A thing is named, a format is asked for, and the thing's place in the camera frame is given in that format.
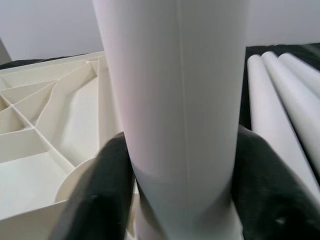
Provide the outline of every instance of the white background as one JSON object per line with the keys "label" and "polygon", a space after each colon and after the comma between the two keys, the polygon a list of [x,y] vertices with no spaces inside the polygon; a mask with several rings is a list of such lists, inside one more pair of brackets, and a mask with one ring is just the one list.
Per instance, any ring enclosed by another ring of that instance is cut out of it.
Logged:
{"label": "white background", "polygon": [[[320,0],[250,0],[247,45],[320,42]],[[102,51],[92,0],[1,0],[12,60]]]}

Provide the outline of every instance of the white tube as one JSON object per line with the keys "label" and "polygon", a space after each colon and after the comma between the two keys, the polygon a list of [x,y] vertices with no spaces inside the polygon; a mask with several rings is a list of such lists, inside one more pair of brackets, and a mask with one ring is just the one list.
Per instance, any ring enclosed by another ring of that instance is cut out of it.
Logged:
{"label": "white tube", "polygon": [[133,170],[165,237],[239,239],[230,183],[248,1],[93,2]]}
{"label": "white tube", "polygon": [[262,59],[303,145],[320,174],[320,100],[273,52]]}
{"label": "white tube", "polygon": [[320,71],[291,53],[284,53],[279,59],[320,99]]}
{"label": "white tube", "polygon": [[258,55],[247,61],[252,130],[262,136],[320,203],[314,173]]}

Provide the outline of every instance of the white pipe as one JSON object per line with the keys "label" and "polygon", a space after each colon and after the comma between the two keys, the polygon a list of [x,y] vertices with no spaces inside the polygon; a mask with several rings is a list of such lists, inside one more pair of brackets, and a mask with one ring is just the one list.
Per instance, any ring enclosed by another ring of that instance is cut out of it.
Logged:
{"label": "white pipe", "polygon": [[273,52],[265,52],[262,59],[272,77],[278,94],[320,174],[320,100]]}
{"label": "white pipe", "polygon": [[262,136],[320,203],[314,173],[258,55],[247,61],[252,130]]}
{"label": "white pipe", "polygon": [[284,53],[279,59],[320,99],[320,71],[291,53]]}
{"label": "white pipe", "polygon": [[93,2],[133,170],[166,238],[239,239],[248,1]]}

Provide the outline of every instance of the white cylinder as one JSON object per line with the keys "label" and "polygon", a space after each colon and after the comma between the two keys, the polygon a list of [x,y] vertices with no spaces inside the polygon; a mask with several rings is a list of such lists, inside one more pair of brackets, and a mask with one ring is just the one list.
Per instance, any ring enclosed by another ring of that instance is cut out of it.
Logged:
{"label": "white cylinder", "polygon": [[239,239],[247,0],[93,2],[133,170],[165,237]]}
{"label": "white cylinder", "polygon": [[320,204],[320,191],[295,131],[258,55],[247,61],[252,130],[262,136]]}
{"label": "white cylinder", "polygon": [[320,174],[320,100],[273,52],[265,52],[262,59],[297,134]]}
{"label": "white cylinder", "polygon": [[279,59],[320,99],[320,71],[291,53],[284,53]]}

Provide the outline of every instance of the white plastic tray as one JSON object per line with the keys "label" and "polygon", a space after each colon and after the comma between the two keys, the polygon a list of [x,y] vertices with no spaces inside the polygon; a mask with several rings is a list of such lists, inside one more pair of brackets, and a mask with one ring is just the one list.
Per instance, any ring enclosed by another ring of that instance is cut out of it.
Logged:
{"label": "white plastic tray", "polygon": [[99,149],[122,131],[105,59],[97,52],[0,71],[0,231],[61,211]]}

